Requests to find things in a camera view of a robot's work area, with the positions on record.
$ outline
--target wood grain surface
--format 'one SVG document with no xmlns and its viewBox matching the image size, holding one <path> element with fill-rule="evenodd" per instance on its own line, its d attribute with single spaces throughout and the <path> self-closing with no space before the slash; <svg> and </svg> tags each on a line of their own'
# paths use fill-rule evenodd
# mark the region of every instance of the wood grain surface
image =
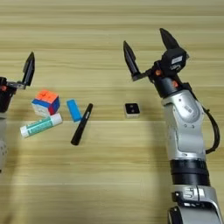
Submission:
<svg viewBox="0 0 224 224">
<path fill-rule="evenodd" d="M 142 70 L 165 48 L 158 29 L 170 31 L 191 58 L 181 72 L 224 133 L 224 2 L 221 0 L 1 0 L 0 72 L 22 78 L 30 51 L 36 73 L 17 91 L 8 111 L 9 156 L 0 177 L 2 224 L 166 223 L 173 206 L 161 100 L 148 80 L 133 83 L 123 41 Z M 19 127 L 36 121 L 31 101 L 47 88 L 59 94 L 63 124 L 23 139 Z M 79 147 L 66 101 L 83 113 L 94 104 Z M 139 119 L 124 116 L 139 103 Z M 206 119 L 204 137 L 213 142 Z M 208 167 L 224 213 L 224 142 Z"/>
</svg>

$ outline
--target black pen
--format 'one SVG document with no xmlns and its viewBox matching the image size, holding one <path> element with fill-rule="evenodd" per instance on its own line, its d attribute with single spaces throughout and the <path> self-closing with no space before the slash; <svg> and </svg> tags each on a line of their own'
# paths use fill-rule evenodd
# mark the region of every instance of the black pen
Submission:
<svg viewBox="0 0 224 224">
<path fill-rule="evenodd" d="M 81 140 L 82 132 L 86 127 L 86 124 L 88 122 L 88 118 L 90 117 L 93 106 L 94 105 L 92 103 L 88 104 L 87 109 L 85 111 L 85 114 L 81 118 L 80 124 L 79 124 L 77 130 L 75 131 L 75 133 L 73 135 L 73 139 L 71 141 L 71 144 L 73 144 L 73 145 L 78 145 L 79 144 L 79 142 Z"/>
</svg>

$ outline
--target colorful cube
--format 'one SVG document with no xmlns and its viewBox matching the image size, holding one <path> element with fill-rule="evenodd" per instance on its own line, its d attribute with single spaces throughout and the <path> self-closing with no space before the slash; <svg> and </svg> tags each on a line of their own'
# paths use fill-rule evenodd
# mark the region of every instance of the colorful cube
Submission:
<svg viewBox="0 0 224 224">
<path fill-rule="evenodd" d="M 52 116 L 60 107 L 60 98 L 48 90 L 42 90 L 31 103 L 38 116 Z"/>
</svg>

